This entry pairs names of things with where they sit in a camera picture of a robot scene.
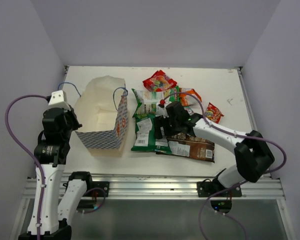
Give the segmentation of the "green white snack bag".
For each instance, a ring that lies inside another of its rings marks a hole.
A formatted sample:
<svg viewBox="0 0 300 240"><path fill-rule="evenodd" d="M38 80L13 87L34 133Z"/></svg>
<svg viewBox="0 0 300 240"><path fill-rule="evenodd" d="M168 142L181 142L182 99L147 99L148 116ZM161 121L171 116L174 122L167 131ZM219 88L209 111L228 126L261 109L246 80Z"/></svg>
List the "green white snack bag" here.
<svg viewBox="0 0 300 240"><path fill-rule="evenodd" d="M157 104L164 98L164 92L151 92L144 90L131 89L137 103L137 107L133 114L133 117L139 115L157 115Z"/></svg>

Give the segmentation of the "teal Fox's candy bag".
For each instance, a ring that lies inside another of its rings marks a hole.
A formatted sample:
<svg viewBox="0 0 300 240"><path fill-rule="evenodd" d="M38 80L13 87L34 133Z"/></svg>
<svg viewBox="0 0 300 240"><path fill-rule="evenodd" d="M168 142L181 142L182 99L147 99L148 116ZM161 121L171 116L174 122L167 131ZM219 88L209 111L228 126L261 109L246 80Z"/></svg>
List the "teal Fox's candy bag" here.
<svg viewBox="0 0 300 240"><path fill-rule="evenodd" d="M189 106L184 106L183 108L188 112L190 116L195 113Z"/></svg>

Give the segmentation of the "brown Kettle chips bag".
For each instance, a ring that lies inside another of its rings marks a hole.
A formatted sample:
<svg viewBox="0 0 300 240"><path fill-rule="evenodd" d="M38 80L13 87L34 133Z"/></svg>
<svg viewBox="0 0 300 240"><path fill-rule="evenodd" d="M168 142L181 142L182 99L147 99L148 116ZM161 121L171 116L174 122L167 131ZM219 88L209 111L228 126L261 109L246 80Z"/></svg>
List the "brown Kettle chips bag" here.
<svg viewBox="0 0 300 240"><path fill-rule="evenodd" d="M167 138L173 155L205 162L215 162L215 143L185 133Z"/></svg>

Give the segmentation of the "small red snack packet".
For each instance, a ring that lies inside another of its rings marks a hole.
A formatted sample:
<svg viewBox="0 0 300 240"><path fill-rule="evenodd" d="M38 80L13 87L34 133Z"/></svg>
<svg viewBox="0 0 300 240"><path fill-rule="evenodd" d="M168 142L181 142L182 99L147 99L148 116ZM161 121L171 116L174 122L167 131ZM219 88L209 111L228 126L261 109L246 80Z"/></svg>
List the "small red snack packet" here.
<svg viewBox="0 0 300 240"><path fill-rule="evenodd" d="M216 124L218 124L220 122L221 118L224 117L222 112L211 102L208 104L204 115L207 119L209 119L210 121L212 121L213 123L216 123Z"/></svg>

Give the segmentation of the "orange snack bag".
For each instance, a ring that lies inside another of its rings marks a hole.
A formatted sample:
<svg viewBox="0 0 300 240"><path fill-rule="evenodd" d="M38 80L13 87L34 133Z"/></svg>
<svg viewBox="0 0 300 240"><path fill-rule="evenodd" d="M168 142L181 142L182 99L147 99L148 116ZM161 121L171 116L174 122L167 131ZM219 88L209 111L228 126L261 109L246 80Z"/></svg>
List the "orange snack bag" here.
<svg viewBox="0 0 300 240"><path fill-rule="evenodd" d="M178 101L184 107L194 106L197 103L194 98L202 102L201 96L193 88L179 87L178 85L164 91L163 95L164 97L171 95L168 97L168 101Z"/></svg>

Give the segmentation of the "red fruit candy bag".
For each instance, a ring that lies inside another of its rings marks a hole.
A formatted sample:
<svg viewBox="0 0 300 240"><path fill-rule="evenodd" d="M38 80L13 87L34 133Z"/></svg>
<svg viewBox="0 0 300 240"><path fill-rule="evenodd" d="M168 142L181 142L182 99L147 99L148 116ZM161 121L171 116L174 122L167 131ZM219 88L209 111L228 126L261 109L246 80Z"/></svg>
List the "red fruit candy bag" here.
<svg viewBox="0 0 300 240"><path fill-rule="evenodd" d="M164 92L178 85L175 80L170 78L162 70L157 70L151 77L145 79L142 83L150 92Z"/></svg>

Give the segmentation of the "green chips bag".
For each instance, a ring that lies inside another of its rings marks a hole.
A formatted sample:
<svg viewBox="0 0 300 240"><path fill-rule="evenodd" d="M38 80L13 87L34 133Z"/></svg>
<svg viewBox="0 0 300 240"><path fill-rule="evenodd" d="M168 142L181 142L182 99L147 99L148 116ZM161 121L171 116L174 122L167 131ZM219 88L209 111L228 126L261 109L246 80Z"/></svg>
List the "green chips bag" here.
<svg viewBox="0 0 300 240"><path fill-rule="evenodd" d="M160 154L171 155L172 150L165 136L163 128L160 128L162 138L155 137L155 118L154 114L141 114L135 116L135 142L131 151L133 152L157 152Z"/></svg>

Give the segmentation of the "blue checkered paper bag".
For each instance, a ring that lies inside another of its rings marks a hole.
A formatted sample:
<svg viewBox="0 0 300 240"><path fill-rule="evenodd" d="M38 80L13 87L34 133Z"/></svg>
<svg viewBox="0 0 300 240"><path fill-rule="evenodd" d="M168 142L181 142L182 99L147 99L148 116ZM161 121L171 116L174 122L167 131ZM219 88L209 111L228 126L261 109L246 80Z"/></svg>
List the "blue checkered paper bag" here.
<svg viewBox="0 0 300 240"><path fill-rule="evenodd" d="M74 110L82 127L78 138L94 157L119 157L129 128L128 90L123 78L92 79Z"/></svg>

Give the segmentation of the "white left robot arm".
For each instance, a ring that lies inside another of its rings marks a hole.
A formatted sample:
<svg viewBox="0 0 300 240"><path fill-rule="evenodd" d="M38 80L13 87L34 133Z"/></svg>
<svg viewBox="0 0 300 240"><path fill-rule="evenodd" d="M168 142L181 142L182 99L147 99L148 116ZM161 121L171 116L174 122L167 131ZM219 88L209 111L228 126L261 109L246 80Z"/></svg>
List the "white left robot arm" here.
<svg viewBox="0 0 300 240"><path fill-rule="evenodd" d="M60 186L70 151L73 131L82 125L72 107L52 107L43 113L43 131L34 150L36 191L32 218L20 240L69 240L71 222L82 196L93 193L92 176L87 171L73 172L60 199Z"/></svg>

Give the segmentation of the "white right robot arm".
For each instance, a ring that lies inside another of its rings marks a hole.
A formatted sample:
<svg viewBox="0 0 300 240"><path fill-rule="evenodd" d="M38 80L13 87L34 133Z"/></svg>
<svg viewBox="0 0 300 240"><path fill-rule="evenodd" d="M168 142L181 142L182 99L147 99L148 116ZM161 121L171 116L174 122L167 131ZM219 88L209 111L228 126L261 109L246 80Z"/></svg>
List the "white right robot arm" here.
<svg viewBox="0 0 300 240"><path fill-rule="evenodd" d="M216 124L201 114L189 114L178 101L161 100L156 104L156 113L156 139L170 138L183 133L213 142L234 154L235 165L223 169L213 180L202 184L211 194L222 197L231 187L243 181L256 183L275 161L270 148L258 131L237 132Z"/></svg>

